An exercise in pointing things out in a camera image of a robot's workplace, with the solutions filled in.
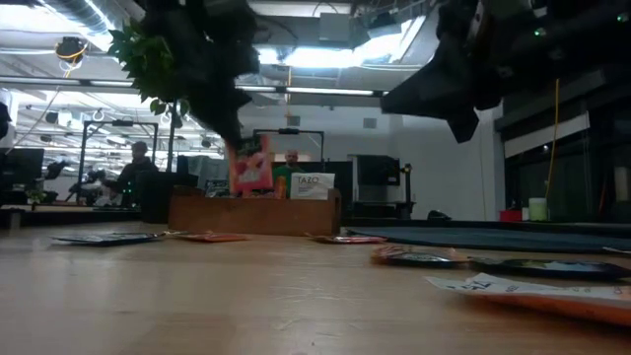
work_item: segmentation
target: red container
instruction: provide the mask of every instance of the red container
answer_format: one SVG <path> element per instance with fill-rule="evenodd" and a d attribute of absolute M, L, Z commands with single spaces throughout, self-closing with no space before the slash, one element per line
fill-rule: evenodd
<path fill-rule="evenodd" d="M 500 222 L 521 222 L 522 211 L 500 211 Z"/>

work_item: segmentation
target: wooden box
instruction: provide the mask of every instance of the wooden box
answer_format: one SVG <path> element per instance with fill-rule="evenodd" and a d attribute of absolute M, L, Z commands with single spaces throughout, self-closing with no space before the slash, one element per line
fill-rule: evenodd
<path fill-rule="evenodd" d="M 169 229 L 189 232 L 273 236 L 332 236 L 339 233 L 339 191 L 327 200 L 271 198 L 206 198 L 180 195 L 171 199 Z"/>

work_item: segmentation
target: table surface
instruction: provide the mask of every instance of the table surface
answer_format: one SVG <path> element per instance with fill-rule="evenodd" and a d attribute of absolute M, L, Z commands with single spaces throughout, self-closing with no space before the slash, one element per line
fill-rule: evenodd
<path fill-rule="evenodd" d="M 423 276 L 464 279 L 474 272 L 372 265 L 374 246 L 256 236 L 89 248 L 49 239 L 164 228 L 129 222 L 2 232 L 0 354 L 631 353 L 629 328 L 441 291 Z M 617 256 L 578 257 L 631 267 Z"/>

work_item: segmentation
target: black mat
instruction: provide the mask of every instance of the black mat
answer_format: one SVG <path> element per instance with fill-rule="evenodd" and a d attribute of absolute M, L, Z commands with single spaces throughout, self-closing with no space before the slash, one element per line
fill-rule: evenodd
<path fill-rule="evenodd" d="M 582 234 L 424 227 L 348 228 L 348 231 L 385 237 L 392 243 L 432 247 L 569 253 L 608 253 L 602 247 L 631 249 L 629 239 Z"/>

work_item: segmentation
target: man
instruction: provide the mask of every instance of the man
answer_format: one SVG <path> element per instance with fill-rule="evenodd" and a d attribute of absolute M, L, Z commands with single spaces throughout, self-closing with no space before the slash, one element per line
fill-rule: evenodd
<path fill-rule="evenodd" d="M 145 157 L 148 148 L 147 143 L 139 141 L 131 145 L 131 158 L 130 164 L 127 164 L 120 172 L 117 185 L 118 190 L 124 190 L 129 183 L 136 182 L 136 175 L 140 172 L 156 172 L 156 167 L 149 158 Z"/>
<path fill-rule="evenodd" d="M 287 198 L 289 198 L 292 190 L 293 173 L 304 173 L 304 171 L 298 167 L 298 151 L 288 150 L 287 153 L 285 153 L 285 165 L 272 171 L 274 184 L 276 184 L 276 180 L 279 177 L 285 177 Z"/>

